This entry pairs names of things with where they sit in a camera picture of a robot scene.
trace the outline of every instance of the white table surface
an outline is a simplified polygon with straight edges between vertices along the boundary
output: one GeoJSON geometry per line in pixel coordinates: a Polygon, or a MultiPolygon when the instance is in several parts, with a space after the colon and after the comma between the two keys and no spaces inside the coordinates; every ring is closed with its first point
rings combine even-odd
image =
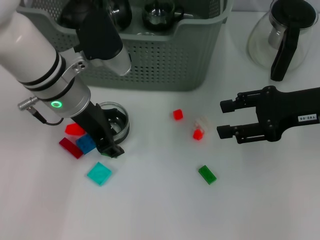
{"type": "MultiPolygon", "coordinates": [[[[118,159],[97,150],[79,160],[68,154],[58,142],[72,121],[50,127],[18,111],[30,93],[1,69],[0,240],[318,240],[320,127],[241,145],[216,131],[257,122],[254,108],[222,114],[220,101],[238,92],[320,86],[320,24],[304,63],[273,82],[246,54],[261,16],[231,13],[195,91],[91,87],[94,103],[117,102],[129,112],[130,134],[118,159]],[[172,120],[175,109],[183,109],[183,121],[172,120]],[[192,139],[199,116],[213,125],[201,142],[192,139]],[[102,187],[86,177],[99,161],[113,170],[102,187]],[[202,165],[218,178],[210,186],[197,172],[202,165]]],[[[41,103],[37,108],[58,120],[41,103]]]]}

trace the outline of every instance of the metal lid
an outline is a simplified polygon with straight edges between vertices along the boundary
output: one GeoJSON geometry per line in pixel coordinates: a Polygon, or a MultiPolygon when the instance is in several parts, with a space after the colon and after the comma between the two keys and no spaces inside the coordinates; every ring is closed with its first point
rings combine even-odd
{"type": "Polygon", "coordinates": [[[316,10],[304,0],[277,0],[271,5],[274,19],[283,26],[295,22],[300,29],[311,27],[316,19],[316,10]]]}

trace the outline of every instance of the green led light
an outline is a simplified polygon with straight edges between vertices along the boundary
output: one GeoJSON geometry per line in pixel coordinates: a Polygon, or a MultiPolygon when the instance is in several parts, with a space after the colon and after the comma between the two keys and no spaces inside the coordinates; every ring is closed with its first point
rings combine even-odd
{"type": "Polygon", "coordinates": [[[62,103],[59,102],[59,101],[53,101],[53,102],[51,103],[51,106],[58,109],[58,108],[61,108],[61,107],[62,107],[62,103]]]}

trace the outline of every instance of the black handle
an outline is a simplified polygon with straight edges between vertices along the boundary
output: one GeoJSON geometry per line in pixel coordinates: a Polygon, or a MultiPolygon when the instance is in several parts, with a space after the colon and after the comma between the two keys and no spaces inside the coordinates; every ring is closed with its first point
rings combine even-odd
{"type": "Polygon", "coordinates": [[[284,79],[290,62],[296,52],[300,28],[294,22],[289,24],[283,34],[278,53],[271,67],[271,80],[280,82],[284,79]]]}
{"type": "Polygon", "coordinates": [[[177,6],[175,9],[174,9],[174,13],[177,12],[177,11],[181,11],[180,15],[179,16],[175,16],[174,17],[174,21],[180,21],[184,18],[184,14],[185,14],[185,9],[182,7],[182,6],[177,6]]]}

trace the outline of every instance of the silver connector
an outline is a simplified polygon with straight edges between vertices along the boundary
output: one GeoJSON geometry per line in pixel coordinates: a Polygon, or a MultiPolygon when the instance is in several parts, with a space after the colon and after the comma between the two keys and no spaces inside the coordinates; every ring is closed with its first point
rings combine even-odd
{"type": "Polygon", "coordinates": [[[26,109],[29,109],[33,105],[35,105],[39,99],[36,96],[30,97],[18,104],[18,108],[20,111],[24,111],[26,109]]]}

